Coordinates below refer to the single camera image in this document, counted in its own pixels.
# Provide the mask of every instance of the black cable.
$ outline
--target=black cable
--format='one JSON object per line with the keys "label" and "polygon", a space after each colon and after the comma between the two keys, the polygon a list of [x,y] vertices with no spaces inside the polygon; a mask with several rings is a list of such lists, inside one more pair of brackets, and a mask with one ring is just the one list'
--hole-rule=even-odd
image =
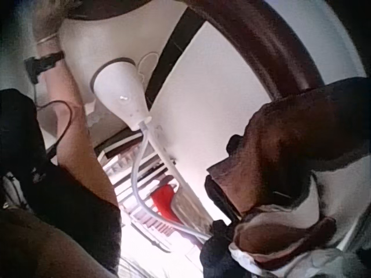
{"label": "black cable", "polygon": [[48,154],[47,154],[47,157],[48,157],[48,160],[51,160],[54,156],[56,156],[57,154],[57,147],[60,143],[60,141],[63,139],[63,137],[65,136],[67,130],[70,128],[71,124],[72,124],[72,108],[69,106],[69,104],[64,101],[64,100],[53,100],[45,105],[41,105],[39,106],[38,103],[37,103],[37,91],[36,91],[36,86],[34,86],[34,103],[36,105],[36,107],[38,108],[38,111],[52,105],[52,104],[55,104],[55,103],[62,103],[64,104],[69,112],[70,112],[70,118],[68,119],[68,123],[67,123],[67,126],[66,128],[64,129],[64,131],[62,132],[61,136],[57,139],[57,141],[53,144],[52,148],[49,150]]}

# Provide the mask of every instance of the wrist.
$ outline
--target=wrist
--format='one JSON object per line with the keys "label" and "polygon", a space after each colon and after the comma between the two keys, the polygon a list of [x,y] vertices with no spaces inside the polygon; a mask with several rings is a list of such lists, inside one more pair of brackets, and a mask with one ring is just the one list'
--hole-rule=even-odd
{"label": "wrist", "polygon": [[57,36],[37,45],[37,51],[41,57],[59,52],[61,50],[62,48]]}

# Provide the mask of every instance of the hand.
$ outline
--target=hand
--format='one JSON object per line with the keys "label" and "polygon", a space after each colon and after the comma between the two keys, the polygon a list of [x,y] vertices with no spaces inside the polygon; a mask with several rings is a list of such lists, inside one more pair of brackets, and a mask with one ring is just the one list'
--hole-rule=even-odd
{"label": "hand", "polygon": [[62,231],[22,210],[0,210],[0,277],[112,278]]}
{"label": "hand", "polygon": [[32,28],[36,42],[56,34],[68,12],[81,4],[76,0],[35,0]]}

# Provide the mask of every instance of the bracelet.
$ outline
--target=bracelet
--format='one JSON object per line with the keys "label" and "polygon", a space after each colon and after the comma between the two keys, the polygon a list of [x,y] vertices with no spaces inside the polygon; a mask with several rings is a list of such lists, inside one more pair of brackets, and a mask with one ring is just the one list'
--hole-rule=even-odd
{"label": "bracelet", "polygon": [[49,41],[49,40],[51,40],[51,39],[57,37],[57,35],[58,35],[58,33],[54,33],[54,34],[52,34],[52,35],[50,35],[50,36],[45,37],[44,39],[41,39],[41,40],[38,41],[36,44],[37,44],[37,45],[40,45],[40,44],[42,44],[42,43],[44,43],[44,42],[47,42],[47,41]]}

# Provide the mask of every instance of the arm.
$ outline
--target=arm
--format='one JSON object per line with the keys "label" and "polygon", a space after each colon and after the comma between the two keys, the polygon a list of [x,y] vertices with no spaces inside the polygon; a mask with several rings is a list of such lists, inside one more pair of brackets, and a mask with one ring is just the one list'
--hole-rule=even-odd
{"label": "arm", "polygon": [[[40,56],[61,51],[57,37],[38,45]],[[114,189],[97,161],[86,124],[85,110],[78,86],[64,60],[42,76],[50,101],[63,100],[72,108],[72,124],[57,148],[57,159],[83,186],[98,197],[117,204]],[[54,105],[57,115],[57,136],[67,126],[69,110],[63,104]]]}

